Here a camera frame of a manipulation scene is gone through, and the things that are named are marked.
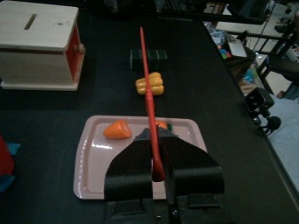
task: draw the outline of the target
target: black tabletop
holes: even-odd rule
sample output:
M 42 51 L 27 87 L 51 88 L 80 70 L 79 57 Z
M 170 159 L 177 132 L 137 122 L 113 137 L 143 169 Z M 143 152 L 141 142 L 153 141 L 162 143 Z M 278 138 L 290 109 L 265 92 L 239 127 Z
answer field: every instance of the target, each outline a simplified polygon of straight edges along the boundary
M 14 157 L 16 179 L 0 194 L 0 223 L 101 223 L 105 202 L 79 199 L 72 191 L 76 150 L 91 116 L 146 116 L 145 97 L 135 89 L 142 74 L 130 68 L 130 50 L 141 48 L 141 25 L 147 48 L 169 55 L 157 116 L 199 124 L 223 169 L 237 222 L 298 223 L 298 198 L 202 23 L 107 20 L 87 11 L 79 14 L 87 48 L 79 90 L 0 89 L 0 133 L 22 145 Z M 157 209 L 163 212 L 161 202 Z

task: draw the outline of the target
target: plastic tray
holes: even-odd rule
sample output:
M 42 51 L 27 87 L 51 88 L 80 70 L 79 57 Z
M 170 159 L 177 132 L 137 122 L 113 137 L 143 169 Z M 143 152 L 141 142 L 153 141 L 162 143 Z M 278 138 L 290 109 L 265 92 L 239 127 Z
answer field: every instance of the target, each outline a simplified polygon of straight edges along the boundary
M 126 120 L 133 130 L 133 136 L 122 140 L 107 139 L 103 136 L 103 131 L 119 119 Z M 173 125 L 173 133 L 207 151 L 195 121 L 162 117 L 155 119 L 170 123 Z M 87 120 L 79 140 L 74 179 L 74 192 L 80 199 L 105 199 L 105 179 L 110 162 L 147 127 L 149 118 L 143 116 L 95 115 Z M 154 198 L 165 199 L 165 197 L 165 182 L 154 182 Z

